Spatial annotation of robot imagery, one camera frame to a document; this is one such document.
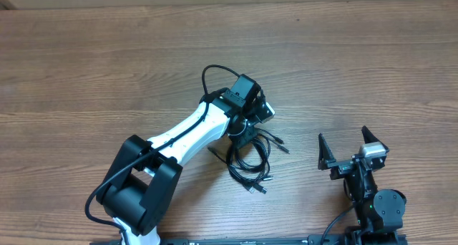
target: wooden table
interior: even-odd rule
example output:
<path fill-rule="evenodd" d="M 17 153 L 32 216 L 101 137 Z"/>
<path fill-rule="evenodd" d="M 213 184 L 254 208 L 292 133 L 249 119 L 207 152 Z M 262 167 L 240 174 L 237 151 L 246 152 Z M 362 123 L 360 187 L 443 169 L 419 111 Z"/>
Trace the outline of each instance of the wooden table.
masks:
<path fill-rule="evenodd" d="M 86 219 L 88 195 L 127 137 L 159 135 L 197 107 L 208 64 L 260 83 L 277 112 L 263 128 L 291 154 L 272 148 L 263 195 L 200 151 L 163 237 L 322 233 L 349 202 L 317 169 L 318 134 L 348 159 L 367 125 L 391 148 L 379 188 L 408 198 L 401 233 L 456 243 L 458 1 L 442 0 L 0 12 L 0 244 L 118 238 Z M 210 90 L 233 82 L 208 74 Z M 351 213 L 332 232 L 355 223 Z"/>

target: table surface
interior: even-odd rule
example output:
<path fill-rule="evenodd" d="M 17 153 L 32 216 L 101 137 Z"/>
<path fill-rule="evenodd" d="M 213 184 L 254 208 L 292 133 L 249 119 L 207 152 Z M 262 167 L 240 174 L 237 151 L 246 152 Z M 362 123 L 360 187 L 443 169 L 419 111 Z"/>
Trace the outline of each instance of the table surface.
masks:
<path fill-rule="evenodd" d="M 277 113 L 262 127 L 291 154 L 272 148 L 263 195 L 201 150 L 163 237 L 322 233 L 349 202 L 342 180 L 317 169 L 318 134 L 347 159 L 367 125 L 391 148 L 379 189 L 408 198 L 400 233 L 456 242 L 458 1 L 438 0 L 0 12 L 0 243 L 118 238 L 86 219 L 88 195 L 126 138 L 159 135 L 195 110 L 208 64 L 262 86 Z M 220 70 L 207 79 L 210 90 L 234 82 Z M 355 223 L 350 213 L 332 232 Z"/>

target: wood grain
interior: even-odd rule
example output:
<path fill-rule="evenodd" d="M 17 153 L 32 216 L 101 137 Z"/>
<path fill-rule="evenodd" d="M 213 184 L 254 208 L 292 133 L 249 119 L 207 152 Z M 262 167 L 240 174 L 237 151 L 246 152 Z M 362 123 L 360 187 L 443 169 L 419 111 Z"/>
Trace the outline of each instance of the wood grain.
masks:
<path fill-rule="evenodd" d="M 260 83 L 277 112 L 263 127 L 291 155 L 273 148 L 263 195 L 200 151 L 162 236 L 321 233 L 348 202 L 316 168 L 317 136 L 345 159 L 367 125 L 391 148 L 379 188 L 408 198 L 401 233 L 412 244 L 458 239 L 455 0 L 2 11 L 0 26 L 0 244 L 117 238 L 86 220 L 87 196 L 125 138 L 158 135 L 196 108 L 200 71 L 215 63 Z M 208 74 L 210 90 L 233 81 Z"/>

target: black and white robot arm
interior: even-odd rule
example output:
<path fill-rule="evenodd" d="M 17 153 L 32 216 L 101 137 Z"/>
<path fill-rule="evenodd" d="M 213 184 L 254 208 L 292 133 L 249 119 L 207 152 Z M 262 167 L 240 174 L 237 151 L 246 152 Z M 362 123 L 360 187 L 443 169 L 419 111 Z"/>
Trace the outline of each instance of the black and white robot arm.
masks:
<path fill-rule="evenodd" d="M 203 75 L 210 67 L 221 66 L 210 65 Z M 258 83 L 245 75 L 237 76 L 231 89 L 210 94 L 203 79 L 205 95 L 197 110 L 166 133 L 147 140 L 136 135 L 128 138 L 104 181 L 89 197 L 85 208 L 88 218 L 119 228 L 123 244 L 128 241 L 129 245 L 158 245 L 155 227 L 170 205 L 182 167 L 200 149 L 224 134 L 242 135 L 247 126 L 264 123 L 275 115 Z M 150 184 L 132 175 L 133 168 L 153 176 Z M 89 205 L 94 197 L 114 222 L 90 214 Z"/>

